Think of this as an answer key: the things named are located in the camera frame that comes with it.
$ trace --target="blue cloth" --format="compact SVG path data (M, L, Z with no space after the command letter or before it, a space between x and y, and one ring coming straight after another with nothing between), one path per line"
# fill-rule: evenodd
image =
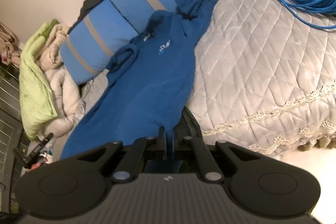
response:
M176 0L177 14L153 13L145 32L111 58L108 88L71 134L62 159L112 140L130 145L157 136L160 127L172 146L173 128L194 83L194 47L217 1Z
M103 43L112 52L117 52L118 49L128 44L133 37L138 35L110 0L103 0L88 13L87 17ZM86 70L68 45L63 43L60 47L62 60L71 77L80 85L94 78L106 68L111 56L106 54L99 46L83 20L70 32L69 39L80 58L97 71L96 74L92 74Z

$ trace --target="round pad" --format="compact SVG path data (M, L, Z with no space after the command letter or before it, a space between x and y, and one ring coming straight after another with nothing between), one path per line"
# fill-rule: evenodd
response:
M296 189L297 182L287 174L269 173L259 178L259 186L270 194L286 195Z
M29 172L19 180L16 198L29 214L61 219L93 208L105 191L100 174L50 174L41 178Z
M230 192L238 203L254 213L288 218L315 206L320 185L310 173L291 165L249 162L233 175Z
M77 187L77 179L71 175L55 174L46 176L40 181L42 193L50 196L68 195Z

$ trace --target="gray quilted bedspread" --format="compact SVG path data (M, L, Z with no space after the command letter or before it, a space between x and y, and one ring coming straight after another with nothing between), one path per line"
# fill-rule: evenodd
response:
M277 0L219 0L195 54L187 106L208 144L227 140L274 156L335 137L335 31L308 27Z

